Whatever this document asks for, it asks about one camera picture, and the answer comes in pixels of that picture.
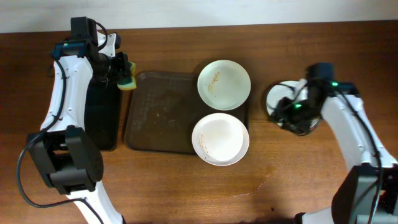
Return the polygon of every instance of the white bowl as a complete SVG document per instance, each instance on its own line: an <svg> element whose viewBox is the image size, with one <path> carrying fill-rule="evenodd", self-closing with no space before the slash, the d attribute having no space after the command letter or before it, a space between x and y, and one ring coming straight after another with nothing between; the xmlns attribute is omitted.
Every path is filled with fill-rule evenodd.
<svg viewBox="0 0 398 224"><path fill-rule="evenodd" d="M218 60L208 64L199 75L198 91L202 100L217 110L232 110L250 94L249 74L240 64Z"/></svg>
<svg viewBox="0 0 398 224"><path fill-rule="evenodd" d="M234 116L210 114L194 127L192 145L204 161L216 166L228 166L238 162L248 151L249 133Z"/></svg>

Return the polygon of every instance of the white wall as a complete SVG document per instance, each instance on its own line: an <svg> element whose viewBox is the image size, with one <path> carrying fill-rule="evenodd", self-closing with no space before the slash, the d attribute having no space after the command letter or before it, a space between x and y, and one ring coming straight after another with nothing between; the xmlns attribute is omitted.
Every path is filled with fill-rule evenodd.
<svg viewBox="0 0 398 224"><path fill-rule="evenodd" d="M107 29L398 19L398 0L0 0L0 32L69 30L88 16Z"/></svg>

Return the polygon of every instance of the sponge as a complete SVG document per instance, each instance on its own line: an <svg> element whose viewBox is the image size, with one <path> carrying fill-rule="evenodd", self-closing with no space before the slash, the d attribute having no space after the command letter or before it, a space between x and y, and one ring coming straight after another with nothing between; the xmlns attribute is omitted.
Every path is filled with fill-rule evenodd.
<svg viewBox="0 0 398 224"><path fill-rule="evenodd" d="M130 66L130 72L131 76L122 78L120 81L118 81L118 87L120 90L133 90L137 88L137 82L136 82L136 64L129 62Z"/></svg>

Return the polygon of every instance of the plastic tray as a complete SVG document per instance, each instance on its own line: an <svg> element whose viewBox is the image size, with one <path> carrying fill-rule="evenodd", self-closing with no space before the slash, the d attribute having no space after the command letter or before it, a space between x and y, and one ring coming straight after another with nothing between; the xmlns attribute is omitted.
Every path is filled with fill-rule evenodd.
<svg viewBox="0 0 398 224"><path fill-rule="evenodd" d="M124 142L133 150L195 154L192 131L212 113L228 113L248 126L247 100L231 111L207 106L197 89L198 75L147 72L137 78Z"/></svg>

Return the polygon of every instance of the wooden table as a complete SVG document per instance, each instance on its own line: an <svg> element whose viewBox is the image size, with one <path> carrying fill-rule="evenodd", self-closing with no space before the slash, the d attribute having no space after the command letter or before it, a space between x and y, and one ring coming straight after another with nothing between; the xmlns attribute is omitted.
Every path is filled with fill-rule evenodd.
<svg viewBox="0 0 398 224"><path fill-rule="evenodd" d="M360 90L380 139L398 156L398 21L118 30L137 71L199 73L208 63L240 63L252 81L250 147L237 164L216 167L197 156L132 151L119 135L104 152L104 186L128 223L253 223L330 206L347 170L325 122L299 138L266 120L262 92L298 80L315 62L335 64L337 79ZM49 51L68 32L0 35L0 223L84 223L75 205L38 209L16 187L17 158L27 133L48 110ZM130 92L123 94L120 127ZM48 189L29 156L22 165L37 203L65 199Z"/></svg>

